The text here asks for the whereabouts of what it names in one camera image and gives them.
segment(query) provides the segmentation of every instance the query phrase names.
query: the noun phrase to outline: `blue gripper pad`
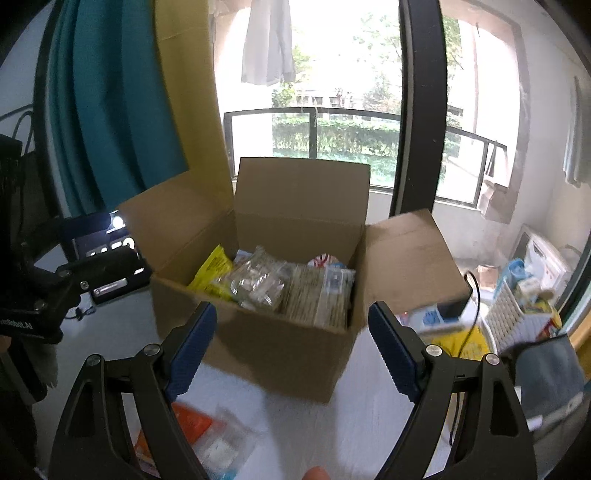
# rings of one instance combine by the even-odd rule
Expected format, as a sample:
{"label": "blue gripper pad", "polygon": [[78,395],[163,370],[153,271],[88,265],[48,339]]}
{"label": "blue gripper pad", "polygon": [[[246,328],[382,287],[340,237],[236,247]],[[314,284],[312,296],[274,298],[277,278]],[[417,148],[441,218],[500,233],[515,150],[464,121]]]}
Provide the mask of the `blue gripper pad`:
{"label": "blue gripper pad", "polygon": [[[396,317],[390,313],[393,322],[398,322]],[[406,348],[400,336],[396,333],[396,330],[392,327],[390,320],[386,317],[383,309],[378,306],[378,303],[374,303],[369,308],[368,313],[368,326],[369,332],[371,333],[376,346],[378,347],[379,353],[382,355],[386,367],[394,380],[396,388],[401,394],[408,396],[408,399],[415,403],[420,398],[423,391],[422,387],[418,383],[418,379],[423,376],[424,373],[424,360],[418,357],[416,351],[417,348],[421,348],[423,343],[421,340],[416,338],[421,345],[411,337],[416,336],[413,330],[406,335],[405,340],[410,340],[415,347],[415,356]],[[398,324],[399,329],[406,329]]]}
{"label": "blue gripper pad", "polygon": [[184,342],[170,361],[170,379],[164,390],[169,402],[172,403],[189,389],[205,350],[212,341],[216,326],[216,309],[213,305],[207,304],[193,327],[186,333]]}

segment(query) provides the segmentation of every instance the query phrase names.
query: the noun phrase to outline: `white floor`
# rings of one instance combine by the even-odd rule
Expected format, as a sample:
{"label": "white floor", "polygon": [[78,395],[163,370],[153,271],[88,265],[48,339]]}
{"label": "white floor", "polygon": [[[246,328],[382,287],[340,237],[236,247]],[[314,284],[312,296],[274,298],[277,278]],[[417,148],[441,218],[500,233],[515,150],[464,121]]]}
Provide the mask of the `white floor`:
{"label": "white floor", "polygon": [[[53,251],[41,265],[63,262]],[[150,292],[140,291],[100,306],[81,322],[65,320],[57,347],[59,384],[34,406],[40,468],[48,467],[64,403],[85,358],[135,355],[158,342]],[[270,394],[239,378],[202,365],[179,398],[209,414],[224,407],[261,433],[237,480],[300,480],[307,468],[324,466],[333,480],[372,480],[389,455],[412,404],[399,394],[367,330],[358,337],[345,373],[328,405]],[[126,402],[132,439],[139,430],[133,402]],[[441,470],[449,447],[440,439],[428,474]]]}

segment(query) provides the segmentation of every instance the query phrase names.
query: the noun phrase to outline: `laundry basket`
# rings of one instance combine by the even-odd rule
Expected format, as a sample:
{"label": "laundry basket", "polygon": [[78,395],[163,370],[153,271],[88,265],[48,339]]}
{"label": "laundry basket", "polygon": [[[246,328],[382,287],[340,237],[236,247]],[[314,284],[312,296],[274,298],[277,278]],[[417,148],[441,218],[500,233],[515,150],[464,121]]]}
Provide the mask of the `laundry basket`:
{"label": "laundry basket", "polygon": [[486,324],[499,352],[520,342],[533,342],[550,320],[551,313],[523,313],[504,280]]}

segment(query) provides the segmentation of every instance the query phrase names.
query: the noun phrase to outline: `orange package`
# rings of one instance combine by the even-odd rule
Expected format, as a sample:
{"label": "orange package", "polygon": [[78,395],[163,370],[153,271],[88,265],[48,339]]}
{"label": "orange package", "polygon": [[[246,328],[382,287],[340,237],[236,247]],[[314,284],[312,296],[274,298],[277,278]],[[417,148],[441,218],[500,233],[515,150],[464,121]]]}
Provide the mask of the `orange package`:
{"label": "orange package", "polygon": [[[193,445],[212,425],[213,419],[182,403],[172,403],[174,415],[190,445]],[[148,448],[148,442],[142,430],[139,431],[138,441],[135,442],[135,454],[138,459],[154,467],[155,463]]]}

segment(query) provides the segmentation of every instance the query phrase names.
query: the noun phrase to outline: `yellow curtain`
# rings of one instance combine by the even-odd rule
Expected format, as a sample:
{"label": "yellow curtain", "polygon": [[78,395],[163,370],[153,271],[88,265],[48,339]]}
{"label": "yellow curtain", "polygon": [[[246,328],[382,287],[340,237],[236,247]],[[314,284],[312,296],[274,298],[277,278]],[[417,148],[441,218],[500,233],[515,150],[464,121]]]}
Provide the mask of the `yellow curtain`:
{"label": "yellow curtain", "polygon": [[207,0],[155,0],[155,24],[164,84],[189,169],[205,189],[231,205]]}

